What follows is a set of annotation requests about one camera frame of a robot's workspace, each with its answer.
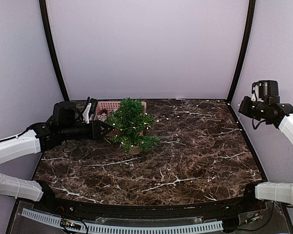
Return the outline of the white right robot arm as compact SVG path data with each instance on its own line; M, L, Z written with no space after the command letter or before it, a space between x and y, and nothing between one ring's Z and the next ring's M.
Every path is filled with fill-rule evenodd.
M264 143L272 144L260 146L260 152L272 160L272 165L264 160L272 181L248 184L239 207L249 212L258 204L258 200L270 200L293 207L293 106L280 101L275 80L254 82L251 93L251 97L244 97L238 112L259 123L273 125L281 133L276 139L273 139L272 131L260 136Z

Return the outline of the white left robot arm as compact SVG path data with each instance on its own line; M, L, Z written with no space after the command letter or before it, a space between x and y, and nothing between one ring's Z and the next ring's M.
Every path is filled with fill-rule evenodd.
M73 102L56 103L52 116L46 122L34 123L22 133L0 140L0 165L22 156L46 152L64 141L102 139L113 128L92 119L97 104L97 100L92 98L80 111ZM53 190L40 180L24 180L0 173L0 195L40 202L49 213L59 209Z

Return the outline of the small green christmas tree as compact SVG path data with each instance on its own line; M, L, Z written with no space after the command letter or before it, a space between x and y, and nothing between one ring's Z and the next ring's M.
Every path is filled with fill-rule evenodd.
M140 100L125 98L121 101L117 111L111 112L107 124L112 125L119 134L110 136L113 143L120 143L122 149L128 153L131 146L140 146L141 152L146 152L160 142L159 137L144 135L155 119L151 114L143 114Z

